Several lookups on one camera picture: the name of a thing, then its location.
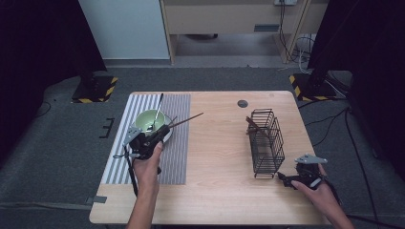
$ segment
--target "bowl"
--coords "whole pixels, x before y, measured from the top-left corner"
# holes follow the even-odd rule
[[[135,126],[142,129],[143,133],[152,134],[153,132],[157,131],[162,125],[165,123],[166,116],[163,112],[159,111],[158,117],[155,121],[155,128],[151,132],[146,132],[148,127],[153,124],[155,120],[157,110],[147,110],[140,114],[138,114],[137,118],[135,119]]]

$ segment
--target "dish rack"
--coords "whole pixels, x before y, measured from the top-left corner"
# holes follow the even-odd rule
[[[256,109],[251,113],[250,119],[257,126],[251,123],[247,126],[254,177],[274,178],[285,159],[284,142],[277,117],[271,109]]]

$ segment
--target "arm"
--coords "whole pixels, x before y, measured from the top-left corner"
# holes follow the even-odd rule
[[[152,224],[159,192],[157,170],[162,151],[163,144],[159,142],[149,159],[135,159],[133,162],[139,192],[126,228],[149,229]]]
[[[319,165],[319,170],[321,174],[325,174],[325,170],[321,165]],[[312,190],[305,184],[295,180],[293,180],[291,184],[312,201],[313,205],[325,215],[334,228],[354,229],[354,226],[346,216],[345,212],[343,212],[343,209],[336,201],[330,186],[326,182],[319,184],[316,190]]]

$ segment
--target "power strip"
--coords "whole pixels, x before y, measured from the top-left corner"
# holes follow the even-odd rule
[[[298,0],[274,0],[274,5],[275,6],[295,6],[297,5]]]

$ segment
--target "striped placemat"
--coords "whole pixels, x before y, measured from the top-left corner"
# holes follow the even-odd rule
[[[190,94],[165,94],[160,109],[171,119],[177,117],[174,123],[182,121],[190,116],[190,97]],[[113,156],[124,154],[122,142],[129,126],[141,112],[157,109],[159,99],[160,94],[130,94],[101,183],[131,183],[125,158]],[[187,149],[188,122],[185,122],[173,128],[171,137],[164,143],[164,151],[160,158],[160,184],[185,184]]]

